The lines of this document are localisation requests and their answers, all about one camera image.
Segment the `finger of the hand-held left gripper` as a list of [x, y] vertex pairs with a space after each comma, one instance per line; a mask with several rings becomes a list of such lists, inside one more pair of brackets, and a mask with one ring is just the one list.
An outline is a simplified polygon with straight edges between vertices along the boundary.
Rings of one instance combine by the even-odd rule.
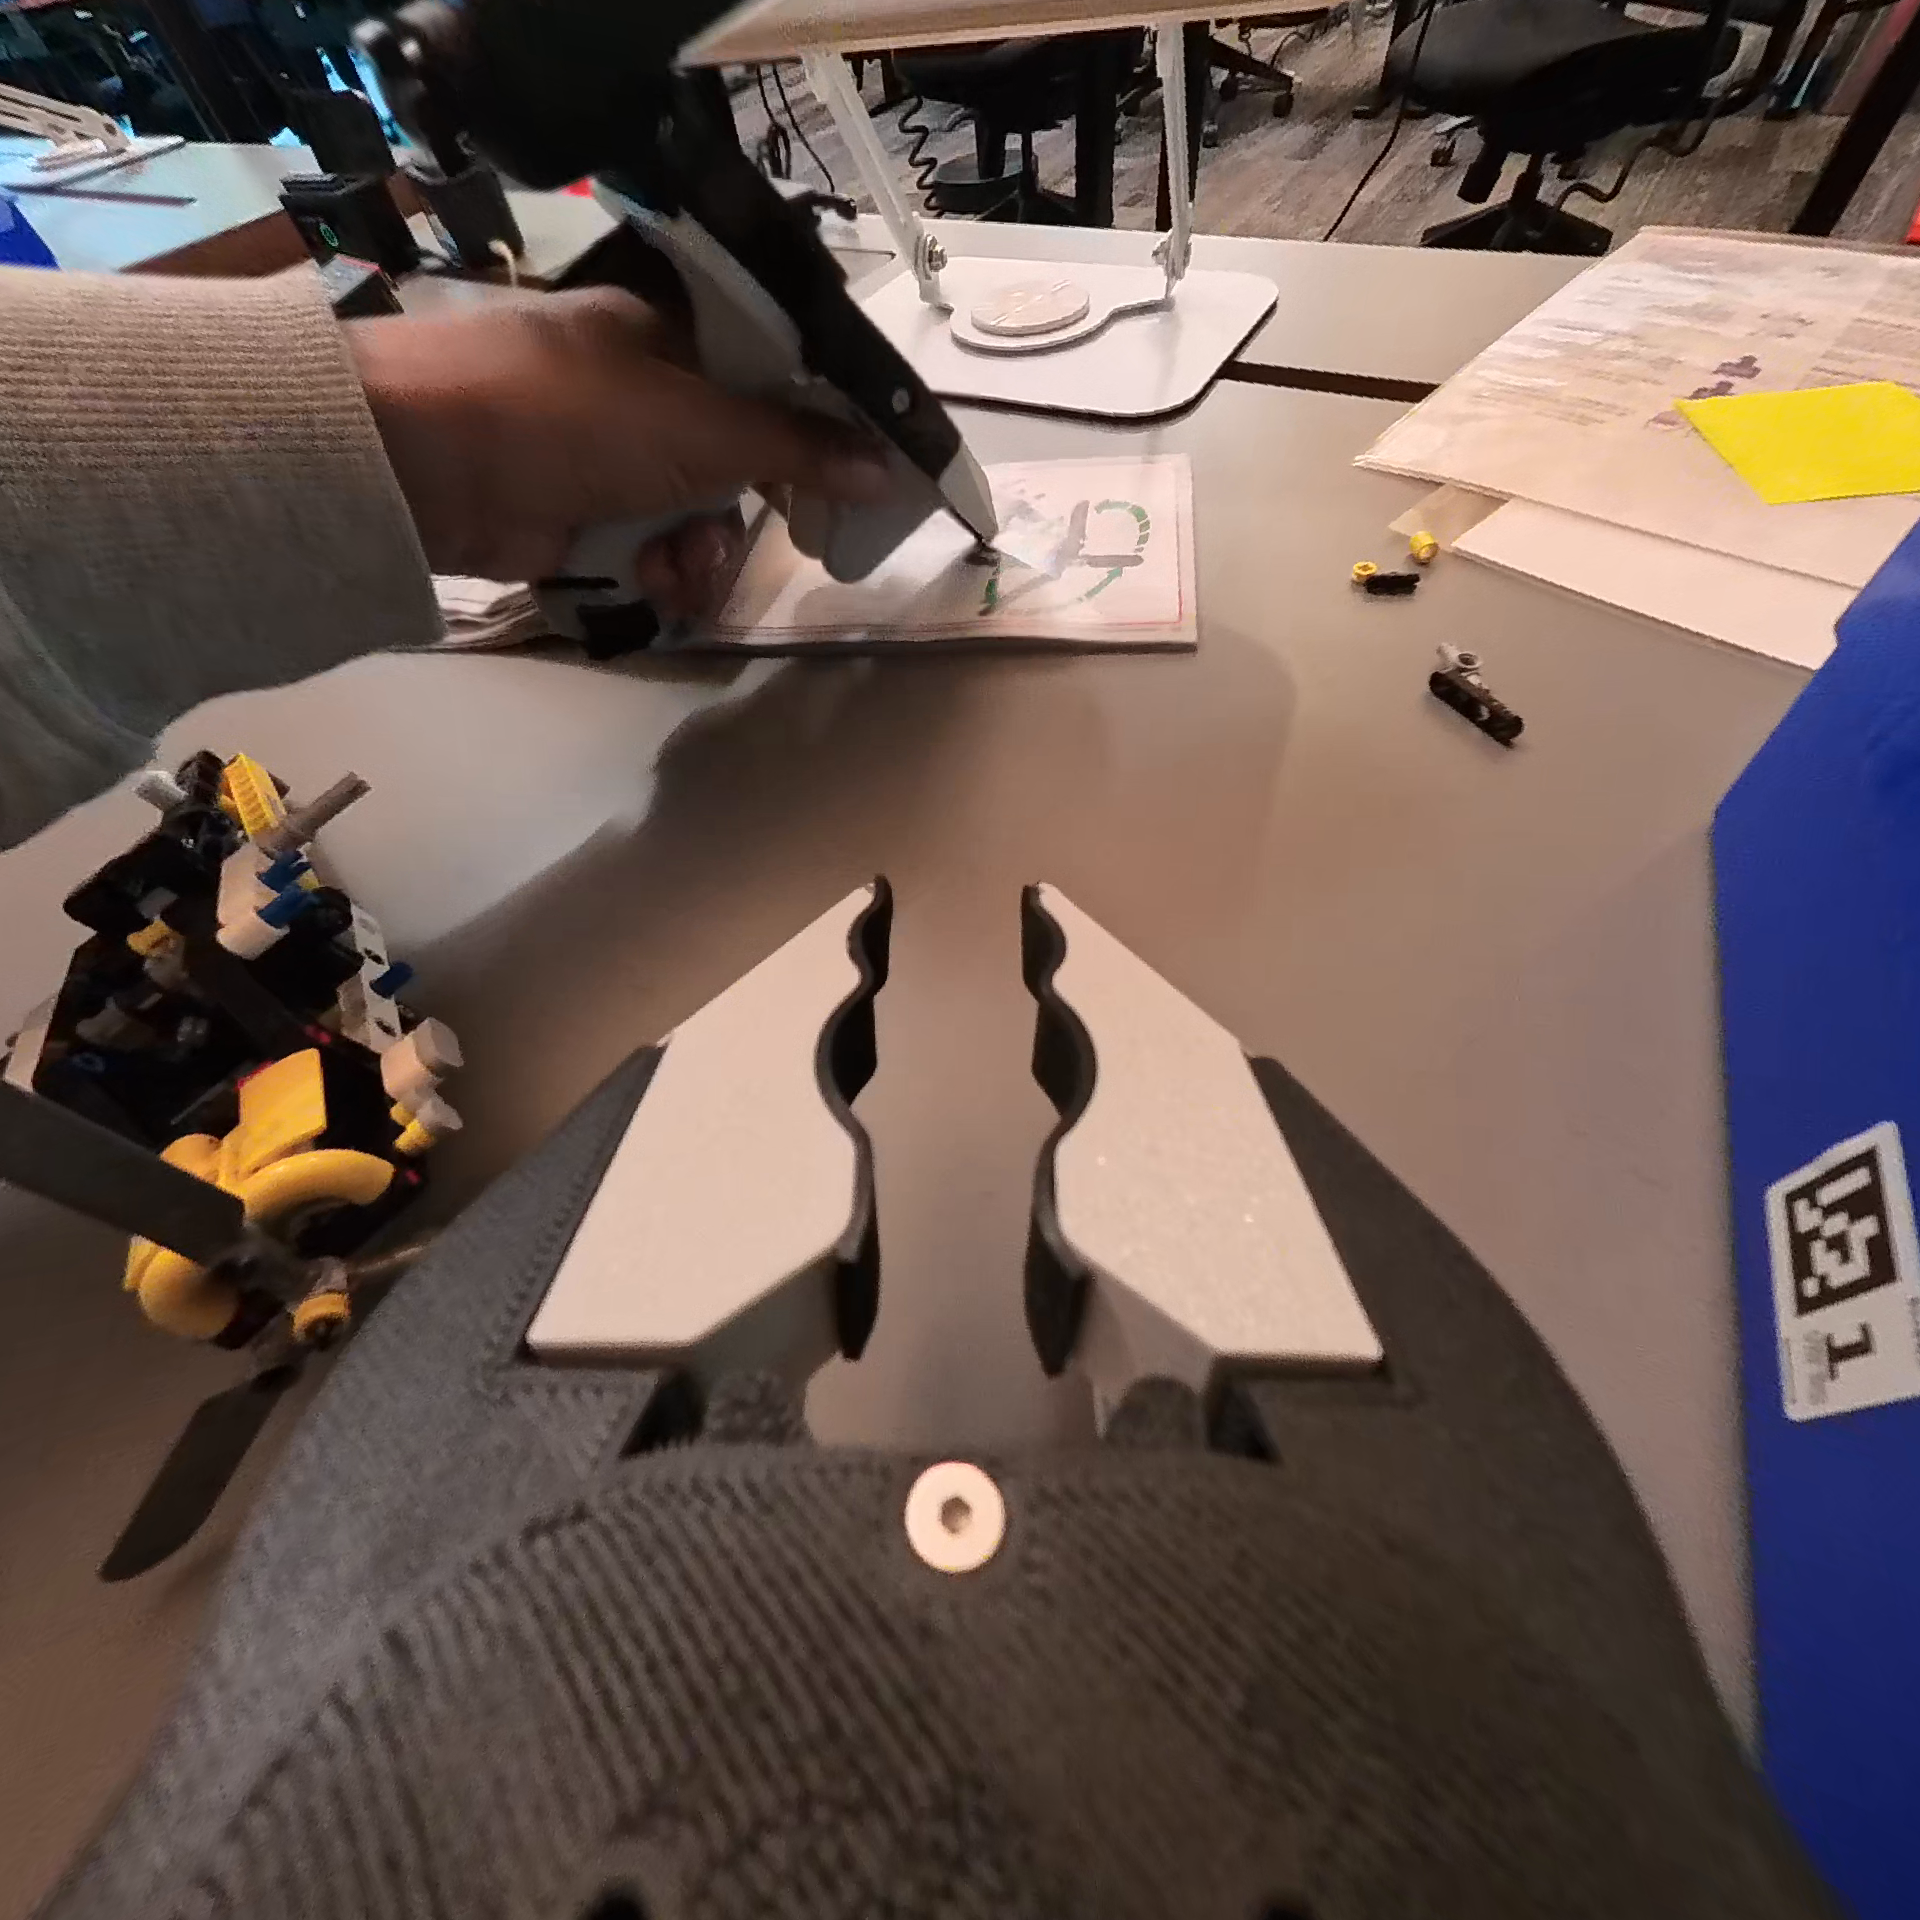
[[740, 200], [740, 263], [797, 336], [799, 400], [856, 431], [879, 458], [925, 474], [967, 458], [967, 502], [954, 506], [975, 543], [998, 538], [986, 471], [925, 379], [853, 300], [808, 211], [759, 173]]
[[879, 471], [878, 488], [860, 501], [827, 498], [811, 486], [787, 488], [787, 533], [792, 547], [842, 586], [869, 578], [927, 519], [970, 501], [970, 460], [925, 474], [902, 458], [863, 458]]

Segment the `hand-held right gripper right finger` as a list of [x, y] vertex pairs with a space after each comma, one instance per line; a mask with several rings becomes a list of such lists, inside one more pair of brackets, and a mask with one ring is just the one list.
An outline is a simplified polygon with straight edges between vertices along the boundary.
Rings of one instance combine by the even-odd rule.
[[1034, 1174], [1023, 1320], [1093, 1422], [1171, 1384], [1203, 1416], [1248, 1383], [1381, 1384], [1386, 1343], [1255, 1059], [1053, 882], [1022, 891]]

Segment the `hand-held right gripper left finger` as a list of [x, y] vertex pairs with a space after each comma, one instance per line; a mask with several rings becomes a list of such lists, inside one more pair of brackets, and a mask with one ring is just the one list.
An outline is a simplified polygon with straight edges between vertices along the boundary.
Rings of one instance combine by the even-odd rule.
[[879, 1308], [871, 1083], [893, 891], [866, 880], [674, 1027], [525, 1328], [543, 1365], [795, 1388]]

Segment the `lego instruction booklet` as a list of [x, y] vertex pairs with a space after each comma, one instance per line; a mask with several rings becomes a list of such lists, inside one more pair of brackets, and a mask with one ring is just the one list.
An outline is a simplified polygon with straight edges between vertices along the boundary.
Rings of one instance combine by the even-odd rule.
[[437, 578], [445, 646], [568, 639], [587, 659], [639, 653], [893, 653], [922, 645], [1068, 653], [1189, 653], [1198, 642], [1194, 466], [1182, 453], [988, 463], [991, 547], [934, 512], [875, 571], [836, 583], [755, 502], [727, 603], [661, 621], [610, 592]]

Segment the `lego propeller engine model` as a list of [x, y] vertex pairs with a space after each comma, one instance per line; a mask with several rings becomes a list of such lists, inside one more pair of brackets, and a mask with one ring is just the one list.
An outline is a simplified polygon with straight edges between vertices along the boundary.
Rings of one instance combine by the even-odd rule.
[[307, 1365], [421, 1256], [392, 1230], [461, 1128], [454, 1034], [319, 848], [368, 782], [296, 800], [200, 752], [135, 791], [151, 824], [67, 896], [85, 940], [4, 1042], [4, 1187], [120, 1231], [146, 1324], [250, 1370], [184, 1422], [107, 1584], [200, 1532]]

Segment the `black grey lego piece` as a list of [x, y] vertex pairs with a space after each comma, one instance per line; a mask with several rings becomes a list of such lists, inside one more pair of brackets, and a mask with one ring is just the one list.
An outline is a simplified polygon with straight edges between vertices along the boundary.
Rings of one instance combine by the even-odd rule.
[[1524, 719], [1492, 692], [1477, 652], [1452, 642], [1438, 645], [1429, 692], [1495, 746], [1514, 749], [1520, 742]]

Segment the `person's left hand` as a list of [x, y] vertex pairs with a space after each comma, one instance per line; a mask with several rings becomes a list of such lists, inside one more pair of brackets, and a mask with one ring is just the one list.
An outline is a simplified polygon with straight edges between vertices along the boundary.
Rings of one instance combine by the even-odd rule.
[[630, 556], [662, 618], [727, 597], [740, 491], [888, 498], [878, 444], [715, 389], [635, 294], [587, 288], [469, 310], [351, 320], [343, 336], [427, 565], [551, 581], [575, 542], [661, 525]]

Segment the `white desk stand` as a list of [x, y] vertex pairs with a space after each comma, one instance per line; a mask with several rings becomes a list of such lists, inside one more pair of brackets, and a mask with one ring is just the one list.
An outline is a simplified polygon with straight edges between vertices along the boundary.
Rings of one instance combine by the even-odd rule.
[[[895, 253], [887, 277], [855, 286], [855, 302], [936, 395], [1142, 422], [1199, 400], [1280, 298], [1262, 271], [1194, 266], [1203, 108], [1189, 83], [1187, 38], [1211, 14], [1211, 4], [1149, 3], [722, 4], [714, 23], [683, 38], [679, 56], [702, 66], [803, 64]], [[933, 222], [907, 200], [855, 101], [855, 53], [1132, 27], [1154, 38], [1167, 172], [1167, 224], [1132, 253], [1085, 227], [1014, 242], [991, 240], [983, 224]]]

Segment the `black office chair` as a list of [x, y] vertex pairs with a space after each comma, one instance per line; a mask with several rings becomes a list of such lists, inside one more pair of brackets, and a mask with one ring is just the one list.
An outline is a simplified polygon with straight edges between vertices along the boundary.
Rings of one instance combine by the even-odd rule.
[[1429, 227], [1421, 247], [1605, 255], [1606, 229], [1544, 198], [1548, 167], [1696, 120], [1735, 53], [1731, 4], [1677, 26], [1600, 3], [1429, 4], [1386, 53], [1386, 94], [1464, 118], [1479, 151], [1456, 189], [1474, 213]]
[[[1146, 50], [1146, 30], [1043, 38], [957, 42], [888, 53], [910, 133], [904, 164], [931, 218], [998, 224], [1114, 227], [1120, 94]], [[959, 110], [974, 162], [933, 164], [924, 110]], [[1071, 130], [1071, 187], [1044, 189], [1036, 136]]]

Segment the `printed paper sheet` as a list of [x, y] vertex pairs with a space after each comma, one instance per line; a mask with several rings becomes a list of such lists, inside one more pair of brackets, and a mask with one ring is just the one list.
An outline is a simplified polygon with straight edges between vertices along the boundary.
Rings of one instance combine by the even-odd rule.
[[1887, 379], [1915, 392], [1914, 252], [1643, 229], [1484, 347], [1358, 468], [1863, 587], [1915, 491], [1765, 502], [1682, 400]]

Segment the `white paper sheet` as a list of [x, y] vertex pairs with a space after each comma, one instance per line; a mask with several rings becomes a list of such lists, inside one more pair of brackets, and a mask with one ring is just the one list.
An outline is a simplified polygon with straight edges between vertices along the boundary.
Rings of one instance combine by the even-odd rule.
[[1805, 671], [1830, 659], [1837, 623], [1858, 595], [1518, 498], [1477, 519], [1454, 548], [1535, 586]]

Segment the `yellow sticky note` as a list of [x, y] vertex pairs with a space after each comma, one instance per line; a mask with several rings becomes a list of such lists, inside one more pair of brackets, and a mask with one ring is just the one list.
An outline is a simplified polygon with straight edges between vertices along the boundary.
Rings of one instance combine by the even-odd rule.
[[1768, 507], [1918, 494], [1918, 395], [1903, 383], [1694, 395], [1676, 411]]

